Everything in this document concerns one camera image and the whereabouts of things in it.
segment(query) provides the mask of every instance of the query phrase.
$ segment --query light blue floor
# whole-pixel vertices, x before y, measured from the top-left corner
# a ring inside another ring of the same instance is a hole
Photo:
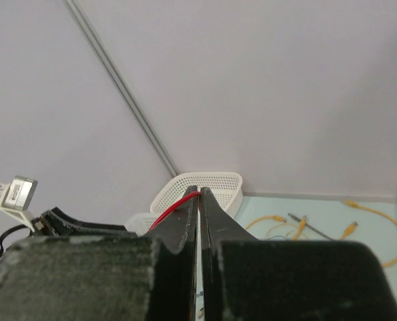
[[[367,207],[378,209],[397,220],[397,204],[362,203]],[[390,261],[397,256],[397,228],[389,220],[366,211],[352,209],[338,201],[318,201],[308,199],[282,199],[270,197],[245,197],[235,220],[246,227],[251,221],[265,215],[280,215],[289,223],[298,225],[287,213],[298,217],[306,215],[308,223],[332,238],[341,237],[344,229],[353,221],[358,227],[347,239],[366,244],[381,262]],[[250,228],[251,234],[259,239],[268,239],[277,235],[286,235],[290,227],[274,228],[276,221],[261,221]],[[309,229],[304,230],[304,237],[322,239]],[[197,293],[202,290],[201,261],[198,262]],[[392,292],[397,299],[397,264],[384,269]],[[202,297],[197,299],[197,310],[202,307]]]

